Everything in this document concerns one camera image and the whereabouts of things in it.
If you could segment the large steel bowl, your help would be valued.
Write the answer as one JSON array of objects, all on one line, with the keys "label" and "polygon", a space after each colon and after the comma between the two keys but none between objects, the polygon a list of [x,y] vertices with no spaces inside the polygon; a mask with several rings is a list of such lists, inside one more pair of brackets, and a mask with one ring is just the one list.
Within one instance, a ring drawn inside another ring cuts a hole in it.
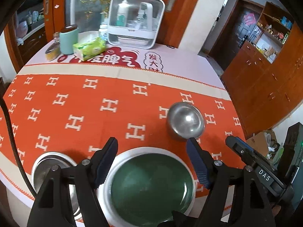
[{"label": "large steel bowl", "polygon": [[[46,152],[40,155],[33,164],[31,171],[31,184],[36,193],[40,190],[47,173],[54,165],[58,165],[60,168],[68,168],[76,166],[77,163],[68,155],[60,152]],[[73,210],[73,216],[75,220],[79,220],[82,217],[80,207],[77,200],[76,187],[73,184],[69,185],[69,194],[71,198],[71,205]]]}]

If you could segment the white disposable plate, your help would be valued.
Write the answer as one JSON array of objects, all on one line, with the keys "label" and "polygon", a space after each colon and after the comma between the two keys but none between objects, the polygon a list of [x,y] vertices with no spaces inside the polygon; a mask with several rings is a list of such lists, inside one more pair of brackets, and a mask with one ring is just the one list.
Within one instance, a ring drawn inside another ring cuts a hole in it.
[{"label": "white disposable plate", "polygon": [[173,211],[188,215],[195,194],[192,173],[177,155],[142,147],[114,159],[98,200],[110,226],[157,226]]}]

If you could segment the green ceramic plate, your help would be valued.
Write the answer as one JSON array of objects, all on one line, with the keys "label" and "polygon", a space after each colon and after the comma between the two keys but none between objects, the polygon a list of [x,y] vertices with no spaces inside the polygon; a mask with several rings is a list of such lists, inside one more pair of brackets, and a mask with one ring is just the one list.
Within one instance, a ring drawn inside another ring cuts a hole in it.
[{"label": "green ceramic plate", "polygon": [[158,226],[184,214],[194,197],[194,183],[177,159],[159,153],[138,155],[113,175],[110,202],[114,212],[134,226]]}]

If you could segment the small steel bowl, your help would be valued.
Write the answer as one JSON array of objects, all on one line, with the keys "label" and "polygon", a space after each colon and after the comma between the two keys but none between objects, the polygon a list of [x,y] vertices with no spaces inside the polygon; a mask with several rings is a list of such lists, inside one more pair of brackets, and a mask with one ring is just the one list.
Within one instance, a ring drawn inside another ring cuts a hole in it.
[{"label": "small steel bowl", "polygon": [[166,125],[174,137],[179,139],[199,138],[205,129],[201,112],[185,102],[174,103],[169,108]]}]

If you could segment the cardboard box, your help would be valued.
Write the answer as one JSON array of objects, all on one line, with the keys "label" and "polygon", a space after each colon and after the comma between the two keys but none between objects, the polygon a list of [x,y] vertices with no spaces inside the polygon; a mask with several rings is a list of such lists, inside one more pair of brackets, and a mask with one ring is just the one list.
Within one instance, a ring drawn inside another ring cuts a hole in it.
[{"label": "cardboard box", "polygon": [[246,140],[246,143],[267,159],[280,148],[280,144],[272,130],[261,131]]}]

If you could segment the orange H-pattern blanket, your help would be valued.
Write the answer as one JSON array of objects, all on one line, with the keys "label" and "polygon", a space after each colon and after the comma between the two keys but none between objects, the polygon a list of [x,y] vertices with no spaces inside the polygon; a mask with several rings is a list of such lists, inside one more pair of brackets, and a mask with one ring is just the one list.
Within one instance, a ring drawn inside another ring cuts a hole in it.
[{"label": "orange H-pattern blanket", "polygon": [[189,214],[197,216],[208,190],[198,182],[185,140],[174,137],[166,125],[169,108],[178,102],[201,112],[205,129],[197,141],[202,149],[228,166],[243,167],[225,144],[227,136],[243,137],[243,131],[224,88],[124,66],[35,64],[21,70],[4,99],[29,178],[34,162],[46,152],[60,152],[80,163],[115,137],[118,155],[142,147],[177,155],[194,178],[196,194]]}]

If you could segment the wooden cabinet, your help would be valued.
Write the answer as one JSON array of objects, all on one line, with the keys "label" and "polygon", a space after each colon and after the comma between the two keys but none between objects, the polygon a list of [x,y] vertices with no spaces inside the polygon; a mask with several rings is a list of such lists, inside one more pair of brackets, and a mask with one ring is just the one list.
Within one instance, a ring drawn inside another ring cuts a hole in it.
[{"label": "wooden cabinet", "polygon": [[278,48],[263,50],[261,36],[246,40],[222,75],[246,138],[273,128],[302,101],[302,30],[270,2],[256,27]]}]

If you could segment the pink printed tablecloth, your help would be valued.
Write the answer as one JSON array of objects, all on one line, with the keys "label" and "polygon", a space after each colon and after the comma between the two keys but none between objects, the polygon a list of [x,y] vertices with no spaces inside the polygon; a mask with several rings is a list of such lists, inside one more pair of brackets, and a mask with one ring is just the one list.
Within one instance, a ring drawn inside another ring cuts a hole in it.
[{"label": "pink printed tablecloth", "polygon": [[83,63],[136,67],[224,88],[219,76],[206,58],[166,45],[155,44],[153,48],[147,50],[107,45],[106,51]]}]

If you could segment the yellow glass jar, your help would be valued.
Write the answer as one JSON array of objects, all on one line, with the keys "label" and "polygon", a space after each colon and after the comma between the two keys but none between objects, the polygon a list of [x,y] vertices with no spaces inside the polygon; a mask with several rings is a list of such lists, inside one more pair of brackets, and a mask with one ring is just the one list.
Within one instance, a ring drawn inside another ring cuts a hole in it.
[{"label": "yellow glass jar", "polygon": [[53,44],[45,51],[45,57],[47,61],[52,61],[56,59],[61,53],[60,37],[58,32],[55,32],[53,34],[53,40],[54,40]]}]

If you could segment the green tissue pack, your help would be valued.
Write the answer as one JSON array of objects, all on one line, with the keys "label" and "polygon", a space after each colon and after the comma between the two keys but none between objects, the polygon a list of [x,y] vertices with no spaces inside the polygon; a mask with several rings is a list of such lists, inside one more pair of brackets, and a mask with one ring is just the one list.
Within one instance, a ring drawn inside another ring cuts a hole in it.
[{"label": "green tissue pack", "polygon": [[79,41],[72,46],[73,54],[81,61],[91,59],[106,50],[106,42],[97,34],[81,35]]}]

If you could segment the teal ceramic canister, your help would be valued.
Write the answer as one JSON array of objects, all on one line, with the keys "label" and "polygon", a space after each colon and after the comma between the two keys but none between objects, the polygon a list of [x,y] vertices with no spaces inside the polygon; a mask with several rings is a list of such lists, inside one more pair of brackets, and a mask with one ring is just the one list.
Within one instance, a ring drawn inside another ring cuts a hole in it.
[{"label": "teal ceramic canister", "polygon": [[67,25],[60,31],[60,51],[62,54],[73,54],[73,45],[78,42],[78,34],[79,29],[77,25]]}]

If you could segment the white clear cosmetics case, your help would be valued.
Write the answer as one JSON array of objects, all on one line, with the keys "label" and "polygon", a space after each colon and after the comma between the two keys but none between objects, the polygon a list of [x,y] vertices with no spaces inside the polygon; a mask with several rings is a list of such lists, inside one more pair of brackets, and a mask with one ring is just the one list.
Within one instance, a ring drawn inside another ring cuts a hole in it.
[{"label": "white clear cosmetics case", "polygon": [[111,0],[108,42],[116,46],[152,48],[164,10],[163,0]]}]

